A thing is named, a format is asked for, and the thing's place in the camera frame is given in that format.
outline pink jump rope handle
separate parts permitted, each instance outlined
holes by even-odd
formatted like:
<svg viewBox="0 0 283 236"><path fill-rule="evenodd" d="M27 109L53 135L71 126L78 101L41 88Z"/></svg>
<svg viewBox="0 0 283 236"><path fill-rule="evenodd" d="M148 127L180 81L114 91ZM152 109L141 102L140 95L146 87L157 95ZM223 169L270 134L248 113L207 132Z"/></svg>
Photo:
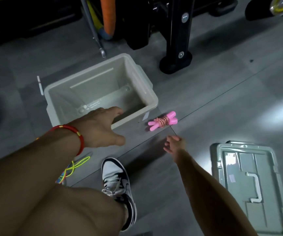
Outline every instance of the pink jump rope handle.
<svg viewBox="0 0 283 236"><path fill-rule="evenodd" d="M169 125L173 125L173 124L177 124L178 123L178 119L174 118L176 115L175 111L171 111L167 114L167 117L170 119L169 121ZM148 122L148 125L149 126L152 126L150 128L151 131L157 129L159 127L159 123L157 122L154 122L154 121L151 121L151 122Z"/></svg>

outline gray tile floor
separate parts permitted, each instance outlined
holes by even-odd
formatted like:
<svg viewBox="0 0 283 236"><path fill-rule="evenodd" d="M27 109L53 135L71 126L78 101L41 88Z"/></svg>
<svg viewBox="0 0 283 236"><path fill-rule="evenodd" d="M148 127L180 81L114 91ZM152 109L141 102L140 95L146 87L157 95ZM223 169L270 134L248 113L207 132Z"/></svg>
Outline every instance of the gray tile floor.
<svg viewBox="0 0 283 236"><path fill-rule="evenodd" d="M127 144L86 149L92 159L69 178L70 186L101 189L101 161L111 155L123 162L138 207L136 225L124 235L202 235L179 172L162 150L168 134L183 136L190 154L209 172L213 143L270 146L283 180L283 18L247 22L248 1L239 0L233 13L220 18L193 19L193 61L173 75L158 69L165 55L159 33L137 51L123 40L104 43L108 58L130 54L153 83L159 105L149 119L171 110L179 118L177 125L155 132L147 131L145 122L117 128ZM51 128L37 75L45 87L102 60L83 19L0 46L0 158Z"/></svg>

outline black metal post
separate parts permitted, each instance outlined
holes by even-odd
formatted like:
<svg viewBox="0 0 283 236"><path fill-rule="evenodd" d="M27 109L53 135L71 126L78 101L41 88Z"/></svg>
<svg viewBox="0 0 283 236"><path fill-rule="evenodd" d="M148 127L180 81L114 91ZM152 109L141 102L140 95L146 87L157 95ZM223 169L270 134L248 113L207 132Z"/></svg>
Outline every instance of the black metal post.
<svg viewBox="0 0 283 236"><path fill-rule="evenodd" d="M167 40L167 54L160 61L159 68L165 74L172 74L190 65L192 54L188 51L192 15L195 0L170 0L168 23L170 33Z"/></svg>

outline orange tube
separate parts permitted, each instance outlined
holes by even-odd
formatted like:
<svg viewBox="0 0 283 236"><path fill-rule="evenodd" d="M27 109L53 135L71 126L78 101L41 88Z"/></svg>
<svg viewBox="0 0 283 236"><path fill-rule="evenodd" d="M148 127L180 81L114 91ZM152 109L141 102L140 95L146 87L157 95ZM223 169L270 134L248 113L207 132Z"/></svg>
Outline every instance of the orange tube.
<svg viewBox="0 0 283 236"><path fill-rule="evenodd" d="M100 0L103 15L104 31L113 36L115 31L115 0Z"/></svg>

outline person's left hand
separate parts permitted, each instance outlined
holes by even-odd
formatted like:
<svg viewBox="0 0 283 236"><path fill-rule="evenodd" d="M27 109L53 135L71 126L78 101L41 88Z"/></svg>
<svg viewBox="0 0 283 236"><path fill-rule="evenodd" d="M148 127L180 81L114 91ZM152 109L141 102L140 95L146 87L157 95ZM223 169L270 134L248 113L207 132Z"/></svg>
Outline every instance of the person's left hand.
<svg viewBox="0 0 283 236"><path fill-rule="evenodd" d="M111 130L114 118L122 113L123 110L119 107L98 108L68 125L76 127L84 136L85 147L123 146L125 137Z"/></svg>

